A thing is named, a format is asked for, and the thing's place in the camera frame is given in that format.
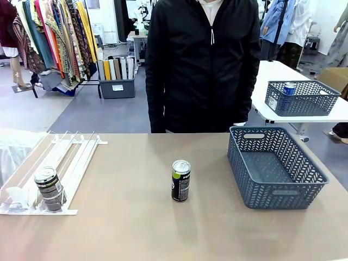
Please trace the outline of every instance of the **maroon sweater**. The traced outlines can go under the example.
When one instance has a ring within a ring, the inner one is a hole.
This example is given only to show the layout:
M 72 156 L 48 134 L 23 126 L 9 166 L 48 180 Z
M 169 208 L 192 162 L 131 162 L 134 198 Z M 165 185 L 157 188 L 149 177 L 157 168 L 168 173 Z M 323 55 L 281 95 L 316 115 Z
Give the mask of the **maroon sweater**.
M 3 47 L 17 47 L 16 41 L 9 33 L 16 15 L 16 8 L 8 0 L 0 0 L 0 44 Z

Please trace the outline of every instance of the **gray plastic basket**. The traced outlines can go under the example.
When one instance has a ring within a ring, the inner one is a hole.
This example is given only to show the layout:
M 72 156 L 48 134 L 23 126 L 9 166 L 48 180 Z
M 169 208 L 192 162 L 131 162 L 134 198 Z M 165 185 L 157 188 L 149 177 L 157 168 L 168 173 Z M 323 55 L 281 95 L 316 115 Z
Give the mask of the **gray plastic basket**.
M 296 84 L 293 95 L 283 93 L 288 82 Z M 339 96 L 316 80 L 268 82 L 265 103 L 279 116 L 326 116 Z
M 245 205 L 306 209 L 328 178 L 280 127 L 231 127 L 228 160 Z

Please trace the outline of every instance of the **light blue shirt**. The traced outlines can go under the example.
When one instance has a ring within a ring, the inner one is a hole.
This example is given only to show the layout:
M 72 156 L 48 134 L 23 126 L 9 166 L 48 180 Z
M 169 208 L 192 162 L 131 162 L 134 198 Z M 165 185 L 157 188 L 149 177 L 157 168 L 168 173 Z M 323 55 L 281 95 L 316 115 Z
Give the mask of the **light blue shirt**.
M 274 42 L 283 5 L 284 5 L 284 0 L 274 0 L 274 2 L 272 3 L 271 8 L 269 9 L 261 26 L 260 37 L 262 39 L 268 40 L 270 42 Z M 278 38 L 279 45 L 284 44 L 288 36 L 288 33 L 290 31 L 291 21 L 293 19 L 294 9 L 295 9 L 295 0 L 289 0 L 287 9 L 285 11 L 283 26 Z M 265 27 L 268 27 L 268 31 L 266 35 L 263 35 L 262 31 Z

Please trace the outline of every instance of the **white rack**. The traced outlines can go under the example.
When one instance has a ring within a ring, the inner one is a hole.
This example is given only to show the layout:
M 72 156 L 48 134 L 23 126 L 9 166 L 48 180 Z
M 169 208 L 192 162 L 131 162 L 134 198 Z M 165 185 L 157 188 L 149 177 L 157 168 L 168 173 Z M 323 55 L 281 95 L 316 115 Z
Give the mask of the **white rack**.
M 6 200 L 0 201 L 0 214 L 76 215 L 78 210 L 69 209 L 70 204 L 97 146 L 105 144 L 108 142 L 102 141 L 99 134 L 94 132 L 88 139 L 79 132 L 74 134 L 66 132 L 61 137 L 55 134 L 54 139 L 18 184 L 10 188 L 7 185 L 16 178 L 16 175 L 13 175 L 0 189 L 0 196 L 5 192 L 9 194 Z M 66 203 L 63 204 L 61 211 L 55 213 L 46 209 L 34 181 L 35 173 L 47 166 L 56 169 L 66 194 Z

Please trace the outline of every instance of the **table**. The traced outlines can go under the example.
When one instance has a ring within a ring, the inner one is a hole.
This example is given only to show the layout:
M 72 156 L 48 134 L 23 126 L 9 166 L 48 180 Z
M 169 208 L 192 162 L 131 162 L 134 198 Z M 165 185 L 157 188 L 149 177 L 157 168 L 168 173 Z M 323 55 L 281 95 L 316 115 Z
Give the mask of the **table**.
M 270 80 L 309 80 L 302 74 L 294 71 L 279 61 L 261 61 L 259 74 L 252 94 L 252 105 L 267 122 L 286 122 L 300 123 L 297 129 L 298 135 L 305 135 L 310 122 L 348 122 L 348 102 L 338 98 L 336 104 L 327 116 L 299 116 L 299 117 L 282 117 L 278 116 L 266 104 L 265 98 L 267 93 L 268 81 Z
M 305 144 L 330 183 L 307 210 L 252 210 L 244 205 L 227 160 L 227 133 L 101 138 L 109 144 L 97 147 L 71 204 L 78 214 L 0 216 L 1 260 L 348 257 L 348 193 Z M 45 142 L 15 175 L 26 172 Z M 176 159 L 192 166 L 190 195 L 183 203 L 171 199 Z
M 145 34 L 143 31 L 139 31 L 139 35 L 136 35 L 135 31 L 131 31 L 128 34 L 128 37 L 133 38 L 134 40 L 135 73 L 137 73 L 139 69 L 139 64 L 137 61 L 139 60 L 140 63 L 145 62 L 145 60 L 140 59 L 139 48 L 141 42 L 147 40 L 147 34 Z

